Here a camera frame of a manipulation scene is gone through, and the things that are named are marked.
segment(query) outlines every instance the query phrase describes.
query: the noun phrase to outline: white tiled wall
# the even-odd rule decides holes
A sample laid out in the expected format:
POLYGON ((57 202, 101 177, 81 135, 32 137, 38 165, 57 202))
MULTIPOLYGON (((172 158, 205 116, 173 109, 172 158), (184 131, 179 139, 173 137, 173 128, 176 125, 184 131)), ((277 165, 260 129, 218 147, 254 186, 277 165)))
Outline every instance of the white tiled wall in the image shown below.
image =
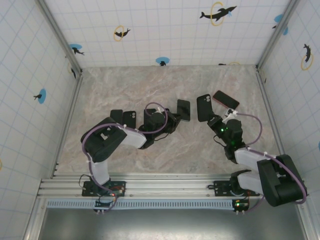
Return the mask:
POLYGON ((320 1, 302 0, 264 68, 266 90, 285 151, 308 188, 320 238, 320 1), (313 55, 306 65, 304 44, 313 55))
POLYGON ((34 0, 0 1, 0 239, 22 238, 54 162, 76 84, 67 66, 34 0))
MULTIPOLYGON (((170 65, 257 64, 289 0, 221 0, 224 8, 236 8, 219 26, 200 18, 210 15, 212 0, 46 2, 67 41, 82 46, 81 66, 104 67, 157 65, 158 57, 170 65), (115 41, 120 25, 130 31, 115 41)), ((215 4, 212 14, 220 8, 215 4)))

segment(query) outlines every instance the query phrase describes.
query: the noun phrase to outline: yellow ring decal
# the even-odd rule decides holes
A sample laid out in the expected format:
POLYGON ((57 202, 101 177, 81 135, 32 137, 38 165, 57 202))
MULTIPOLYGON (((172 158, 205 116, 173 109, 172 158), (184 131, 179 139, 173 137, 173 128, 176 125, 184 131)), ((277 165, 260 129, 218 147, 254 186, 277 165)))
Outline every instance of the yellow ring decal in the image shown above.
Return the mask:
POLYGON ((221 21, 220 23, 218 23, 218 24, 215 24, 215 23, 212 21, 212 10, 214 9, 215 5, 217 5, 217 4, 220 4, 221 7, 224 6, 220 1, 217 1, 217 2, 215 2, 215 3, 212 5, 211 11, 210 11, 210 20, 211 20, 212 26, 220 26, 220 25, 224 22, 224 20, 225 20, 225 17, 223 17, 223 18, 222 18, 222 21, 221 21))
POLYGON ((125 28, 124 26, 122 25, 119 25, 116 27, 116 29, 114 30, 114 33, 113 33, 113 39, 117 42, 120 42, 122 40, 122 38, 124 37, 124 33, 125 33, 125 28), (116 31, 119 29, 119 28, 122 28, 122 35, 121 35, 121 38, 120 39, 116 39, 116 31))
POLYGON ((312 53, 310 53, 310 56, 312 57, 311 63, 310 63, 310 65, 309 65, 308 67, 306 67, 306 68, 304 68, 304 60, 306 59, 307 56, 304 55, 303 58, 302 58, 302 60, 301 60, 301 69, 302 69, 303 71, 308 70, 308 69, 311 67, 311 65, 314 63, 314 55, 313 55, 312 53))
POLYGON ((68 70, 68 73, 72 73, 72 71, 71 71, 71 64, 70 64, 70 62, 68 62, 68 66, 66 67, 67 68, 67 70, 68 70))

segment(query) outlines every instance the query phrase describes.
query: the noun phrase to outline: marble floor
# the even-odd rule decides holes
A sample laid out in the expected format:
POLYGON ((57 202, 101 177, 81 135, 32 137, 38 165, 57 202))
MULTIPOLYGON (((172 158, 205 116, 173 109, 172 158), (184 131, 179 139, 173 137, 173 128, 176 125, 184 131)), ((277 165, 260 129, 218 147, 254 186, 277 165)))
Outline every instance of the marble floor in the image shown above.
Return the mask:
MULTIPOLYGON (((75 104, 65 145, 58 161, 59 173, 88 172, 80 138, 110 115, 112 109, 137 112, 137 126, 143 124, 147 103, 158 102, 177 111, 177 99, 191 103, 191 121, 182 121, 167 138, 145 150, 119 146, 108 159, 112 173, 225 174, 244 169, 225 157, 214 142, 206 122, 198 122, 196 98, 221 90, 240 102, 239 113, 258 116, 263 123, 257 150, 277 154, 274 135, 253 65, 227 66, 134 66, 87 68, 75 104)), ((212 101, 213 111, 223 115, 226 108, 212 101)), ((243 139, 251 142, 259 133, 258 122, 239 116, 243 139)))

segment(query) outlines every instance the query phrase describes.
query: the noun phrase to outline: white cable clip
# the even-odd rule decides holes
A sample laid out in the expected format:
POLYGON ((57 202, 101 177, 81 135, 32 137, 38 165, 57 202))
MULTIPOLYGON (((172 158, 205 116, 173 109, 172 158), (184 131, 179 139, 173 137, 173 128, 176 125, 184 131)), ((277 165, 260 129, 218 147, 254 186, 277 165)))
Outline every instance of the white cable clip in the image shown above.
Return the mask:
POLYGON ((236 110, 234 110, 232 113, 229 113, 229 115, 228 115, 225 119, 223 119, 222 122, 225 124, 225 123, 228 122, 229 120, 235 119, 236 116, 237 116, 237 113, 238 113, 238 112, 237 112, 236 110))

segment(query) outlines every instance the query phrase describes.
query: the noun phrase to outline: white ventilation grille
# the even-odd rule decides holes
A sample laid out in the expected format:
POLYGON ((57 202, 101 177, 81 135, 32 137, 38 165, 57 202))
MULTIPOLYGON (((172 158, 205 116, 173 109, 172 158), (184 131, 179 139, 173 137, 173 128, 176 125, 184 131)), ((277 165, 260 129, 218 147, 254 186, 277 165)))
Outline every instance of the white ventilation grille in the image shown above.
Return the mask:
MULTIPOLYGON (((105 209, 95 207, 95 199, 50 199, 48 208, 105 209)), ((118 199, 114 210, 130 209, 221 209, 233 210, 232 200, 221 199, 118 199)))

